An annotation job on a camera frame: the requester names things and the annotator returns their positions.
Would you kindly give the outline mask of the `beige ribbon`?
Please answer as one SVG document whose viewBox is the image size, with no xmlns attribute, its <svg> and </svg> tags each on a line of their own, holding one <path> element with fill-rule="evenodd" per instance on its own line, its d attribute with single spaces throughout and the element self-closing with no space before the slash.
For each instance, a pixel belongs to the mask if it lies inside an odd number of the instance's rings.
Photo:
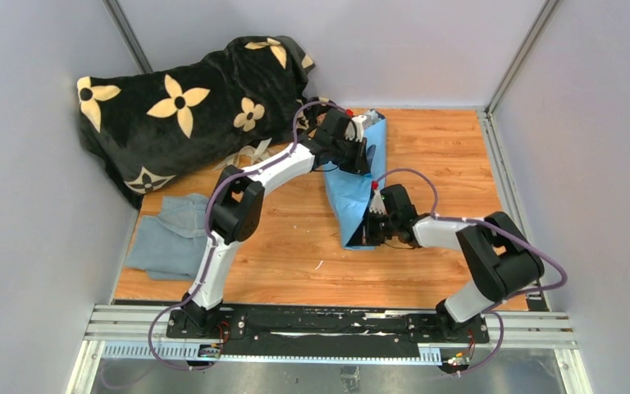
<svg viewBox="0 0 630 394">
<path fill-rule="evenodd" d="M 271 142 L 272 139 L 267 139 L 261 140 L 256 146 L 245 145 L 236 153 L 226 156 L 213 168 L 213 171 L 222 170 L 230 165 L 239 167 L 243 158 L 249 160 L 250 166 L 265 161 L 272 156 L 272 153 L 269 150 Z"/>
</svg>

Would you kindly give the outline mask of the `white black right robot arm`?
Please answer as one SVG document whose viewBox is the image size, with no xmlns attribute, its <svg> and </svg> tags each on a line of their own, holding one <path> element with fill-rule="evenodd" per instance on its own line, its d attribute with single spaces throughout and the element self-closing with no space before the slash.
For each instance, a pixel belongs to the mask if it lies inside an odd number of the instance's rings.
<svg viewBox="0 0 630 394">
<path fill-rule="evenodd" d="M 457 342 L 482 321 L 482 313 L 535 282 L 545 268 L 508 214 L 484 218 L 443 218 L 417 212 L 400 184 L 372 184 L 363 220 L 362 240 L 378 246 L 396 239 L 412 249 L 456 250 L 463 254 L 470 278 L 460 291 L 443 299 L 430 315 L 413 318 L 413 330 Z"/>
</svg>

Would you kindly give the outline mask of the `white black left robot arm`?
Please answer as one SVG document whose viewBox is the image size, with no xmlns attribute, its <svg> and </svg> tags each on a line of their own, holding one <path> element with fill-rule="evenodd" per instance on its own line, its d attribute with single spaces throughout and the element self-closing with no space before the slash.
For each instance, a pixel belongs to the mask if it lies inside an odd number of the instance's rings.
<svg viewBox="0 0 630 394">
<path fill-rule="evenodd" d="M 180 303 L 186 326 L 197 338 L 208 339 L 217 332 L 228 273 L 239 248 L 258 228 L 265 198 L 325 164 L 354 175 L 368 174 L 372 161 L 364 132 L 372 124 L 368 115 L 350 116 L 334 108 L 313 135 L 297 137 L 259 164 L 229 166 L 221 173 L 205 214 L 206 251 Z"/>
</svg>

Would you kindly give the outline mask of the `blue wrapping paper sheet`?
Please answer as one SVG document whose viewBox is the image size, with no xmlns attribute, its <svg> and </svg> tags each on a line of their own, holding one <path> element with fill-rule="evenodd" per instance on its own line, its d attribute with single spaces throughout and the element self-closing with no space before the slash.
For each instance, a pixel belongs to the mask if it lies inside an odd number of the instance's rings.
<svg viewBox="0 0 630 394">
<path fill-rule="evenodd" d="M 360 176 L 325 166 L 326 196 L 339 227 L 341 246 L 346 250 L 372 250 L 362 243 L 363 216 L 368 211 L 372 181 L 387 169 L 387 120 L 378 112 L 380 120 L 365 130 L 368 148 L 374 148 L 371 172 Z"/>
</svg>

